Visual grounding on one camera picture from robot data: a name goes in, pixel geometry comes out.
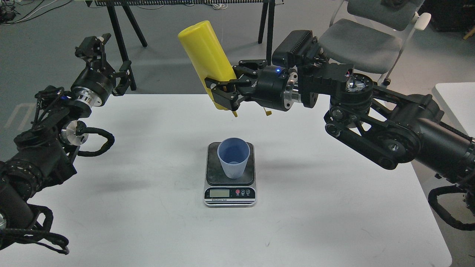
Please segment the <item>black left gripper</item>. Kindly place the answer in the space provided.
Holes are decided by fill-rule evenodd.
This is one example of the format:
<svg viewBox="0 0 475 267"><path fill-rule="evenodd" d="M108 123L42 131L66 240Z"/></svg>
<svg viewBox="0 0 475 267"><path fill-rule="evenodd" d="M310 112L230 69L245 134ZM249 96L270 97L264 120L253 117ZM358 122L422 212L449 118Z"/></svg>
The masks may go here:
<svg viewBox="0 0 475 267"><path fill-rule="evenodd" d="M100 37L86 37L76 47L75 56L83 59L86 66L71 86L71 91L76 97L75 101L84 103L90 108L103 106L110 94L123 96L132 83L130 78L132 61L124 61L117 72L114 72L107 62L105 44L110 38L110 33L102 34Z"/></svg>

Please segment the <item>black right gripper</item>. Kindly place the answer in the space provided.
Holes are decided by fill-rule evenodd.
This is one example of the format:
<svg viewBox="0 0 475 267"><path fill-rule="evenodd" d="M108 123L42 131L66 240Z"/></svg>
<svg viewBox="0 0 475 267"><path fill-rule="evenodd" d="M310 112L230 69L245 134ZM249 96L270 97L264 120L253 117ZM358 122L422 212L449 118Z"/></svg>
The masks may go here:
<svg viewBox="0 0 475 267"><path fill-rule="evenodd" d="M245 101L286 112L294 103L299 103L296 69L268 66L266 59L240 60L232 68L239 79L222 82L205 78L216 104L235 112L241 102L239 97L243 96Z"/></svg>

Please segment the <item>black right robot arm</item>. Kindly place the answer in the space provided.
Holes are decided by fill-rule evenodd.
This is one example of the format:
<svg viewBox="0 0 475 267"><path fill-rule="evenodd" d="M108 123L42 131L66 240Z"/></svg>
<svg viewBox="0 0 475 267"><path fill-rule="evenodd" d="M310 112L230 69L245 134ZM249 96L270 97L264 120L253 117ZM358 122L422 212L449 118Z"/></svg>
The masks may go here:
<svg viewBox="0 0 475 267"><path fill-rule="evenodd" d="M294 102L313 108L320 94L330 96L326 132L384 169L416 160L450 186L429 192L428 201L453 228L473 231L438 203L438 196L463 193L474 212L474 138L442 122L444 112L431 95L401 93L378 86L348 64L329 63L310 30L294 30L266 60L242 60L236 78L212 78L205 84L213 100L231 111L241 102L288 111Z"/></svg>

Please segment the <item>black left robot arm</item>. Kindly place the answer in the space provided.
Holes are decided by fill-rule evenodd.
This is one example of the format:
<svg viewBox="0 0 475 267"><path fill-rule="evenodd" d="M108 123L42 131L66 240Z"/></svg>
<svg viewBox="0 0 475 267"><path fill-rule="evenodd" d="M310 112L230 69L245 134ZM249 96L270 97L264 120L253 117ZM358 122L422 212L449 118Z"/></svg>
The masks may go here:
<svg viewBox="0 0 475 267"><path fill-rule="evenodd" d="M103 106L110 95L122 96L132 83L131 61L114 70L107 62L105 44L111 34L84 38L76 57L85 61L70 90L48 86L36 93L36 112L29 130L15 137L17 154L1 162L1 249L13 243L43 245L68 254L68 239L51 232L52 211L29 204L37 192L62 184L75 175L77 156L95 157L107 152L114 136L104 129L87 127L82 118L94 106Z"/></svg>

